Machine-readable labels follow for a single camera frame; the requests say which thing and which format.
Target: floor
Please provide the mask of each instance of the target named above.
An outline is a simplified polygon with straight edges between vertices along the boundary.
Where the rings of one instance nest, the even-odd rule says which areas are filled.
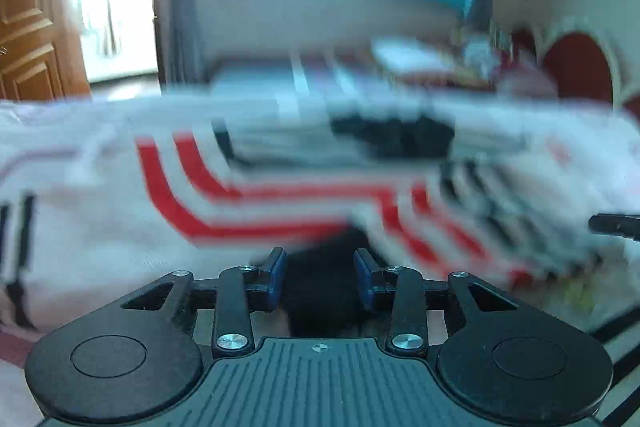
[[[94,101],[128,100],[140,96],[159,96],[158,74],[142,74],[126,78],[114,78],[91,84]]]

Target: ribbed gray plate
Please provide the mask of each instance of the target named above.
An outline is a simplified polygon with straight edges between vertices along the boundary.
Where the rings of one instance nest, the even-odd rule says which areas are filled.
[[[64,424],[49,420],[45,425]],[[251,356],[216,362],[191,396],[139,425],[488,427],[496,424],[473,416],[451,401],[422,362],[390,357],[380,351],[373,339],[266,339]]]

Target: silver screw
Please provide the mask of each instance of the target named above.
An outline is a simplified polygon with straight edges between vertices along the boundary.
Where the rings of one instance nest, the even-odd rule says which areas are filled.
[[[400,335],[394,336],[391,343],[398,349],[410,350],[418,349],[424,344],[424,340],[419,335],[414,335],[413,333],[401,333]]]
[[[240,333],[227,333],[226,335],[220,335],[216,339],[216,344],[222,349],[229,349],[230,351],[236,349],[242,349],[249,343],[246,336]]]

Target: black and white striped fabric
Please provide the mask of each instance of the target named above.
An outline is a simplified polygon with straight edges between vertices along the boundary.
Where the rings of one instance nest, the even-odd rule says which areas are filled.
[[[607,321],[591,334],[604,345],[614,363],[611,389],[596,417],[605,427],[640,425],[640,306]]]

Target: door panel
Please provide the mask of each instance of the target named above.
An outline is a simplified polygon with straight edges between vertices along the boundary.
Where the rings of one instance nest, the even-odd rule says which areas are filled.
[[[90,92],[79,30],[69,15],[65,0],[0,0],[5,97],[52,100]]]

